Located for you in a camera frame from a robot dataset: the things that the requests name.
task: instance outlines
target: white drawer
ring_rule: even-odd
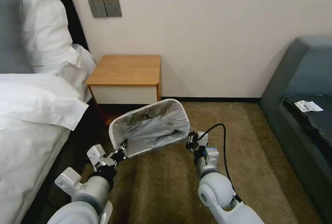
[[[152,104],[156,86],[91,86],[97,104]]]

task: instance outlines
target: brown carpet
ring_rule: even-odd
[[[257,104],[183,103],[197,131],[227,128],[227,162],[234,187],[265,224],[315,224],[321,220]],[[108,131],[105,150],[111,151]],[[222,128],[209,134],[222,152]],[[197,194],[199,181],[185,144],[127,159],[110,194],[109,223],[216,223]],[[225,174],[224,162],[219,169]],[[86,173],[91,171],[87,166]]]

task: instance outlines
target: wall switch panel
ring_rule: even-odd
[[[122,17],[119,0],[104,0],[107,17]]]
[[[104,0],[89,0],[89,5],[94,18],[107,17]]]

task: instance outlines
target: gray sofa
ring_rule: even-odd
[[[332,36],[305,36],[290,45],[260,102],[326,224],[332,224],[331,95]],[[292,104],[297,99],[324,102],[324,111],[305,115]]]

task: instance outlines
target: trash can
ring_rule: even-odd
[[[185,141],[190,128],[182,104],[175,99],[165,99],[116,118],[110,124],[109,135],[114,149],[127,140],[127,157],[130,158]]]

